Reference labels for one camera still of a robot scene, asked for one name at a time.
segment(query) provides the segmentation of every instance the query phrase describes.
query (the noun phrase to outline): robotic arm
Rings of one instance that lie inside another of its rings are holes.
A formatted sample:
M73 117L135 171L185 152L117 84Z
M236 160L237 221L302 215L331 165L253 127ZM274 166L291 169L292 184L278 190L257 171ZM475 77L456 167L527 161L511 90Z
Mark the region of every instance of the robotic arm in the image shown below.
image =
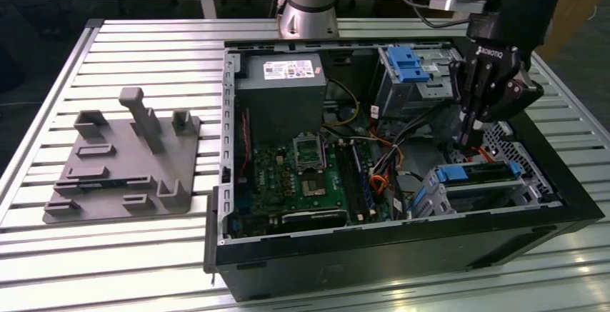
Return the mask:
M544 43L558 0L431 0L431 9L470 13L467 37L474 46L464 61L450 64L460 104L455 143L478 148L486 125L510 119L543 94L528 79L531 52ZM280 20L284 39L338 37L335 0L287 0Z

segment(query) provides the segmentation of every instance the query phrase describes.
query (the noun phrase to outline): power supply label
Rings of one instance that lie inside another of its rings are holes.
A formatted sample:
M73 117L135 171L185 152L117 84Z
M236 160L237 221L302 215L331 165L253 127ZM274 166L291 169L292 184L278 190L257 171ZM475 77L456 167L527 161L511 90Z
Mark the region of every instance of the power supply label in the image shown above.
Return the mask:
M263 65L265 80L304 79L315 77L311 61L269 61Z

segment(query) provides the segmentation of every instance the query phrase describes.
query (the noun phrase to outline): slotted aluminum surface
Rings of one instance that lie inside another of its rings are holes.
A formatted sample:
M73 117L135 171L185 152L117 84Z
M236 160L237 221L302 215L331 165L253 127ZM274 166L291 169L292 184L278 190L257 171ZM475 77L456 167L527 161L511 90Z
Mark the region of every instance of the slotted aluminum surface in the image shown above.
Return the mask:
M350 19L343 37L460 36L418 21ZM0 311L599 311L610 301L610 224L605 218L498 268L236 303L201 270L205 200L217 182L219 94L225 39L275 39L269 20L107 21L85 29L0 181ZM607 132L535 58L544 97L527 113L610 215ZM128 223L45 225L81 109L128 116L115 97L140 86L157 116L188 108L201 118L192 209Z

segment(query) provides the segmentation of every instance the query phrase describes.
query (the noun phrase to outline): ram slot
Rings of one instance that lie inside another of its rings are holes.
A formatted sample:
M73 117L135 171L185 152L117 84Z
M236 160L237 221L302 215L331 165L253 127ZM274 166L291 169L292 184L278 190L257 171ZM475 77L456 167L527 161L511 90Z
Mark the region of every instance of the ram slot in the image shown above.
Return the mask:
M376 214L375 211L375 201L372 200L371 189L368 188L368 175L366 170L362 168L362 154L358 149L358 146L351 143L351 152L354 153L354 161L358 166L358 174L360 176L360 189L362 195L364 197L366 208L368 209L368 214L374 216Z
M335 145L335 155L351 217L358 221L363 221L366 216L364 196L362 194L354 156L350 154L348 147L342 145Z

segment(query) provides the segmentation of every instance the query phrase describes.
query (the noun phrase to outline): yellow wire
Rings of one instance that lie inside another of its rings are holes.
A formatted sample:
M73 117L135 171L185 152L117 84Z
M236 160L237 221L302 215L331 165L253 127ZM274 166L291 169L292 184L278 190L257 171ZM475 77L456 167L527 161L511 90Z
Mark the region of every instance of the yellow wire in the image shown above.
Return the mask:
M344 86L344 84L342 84L339 81L336 81L334 79L328 79L328 81L334 82L339 87L342 87L342 89L344 89L344 91L351 96L351 99L354 99L355 111L354 111L354 115L350 117L350 119L346 119L344 121L338 121L335 123L323 124L323 126L342 126L342 125L350 124L358 117L358 114L360 113L360 103L358 102L358 99L355 98L354 93L348 90L348 88Z

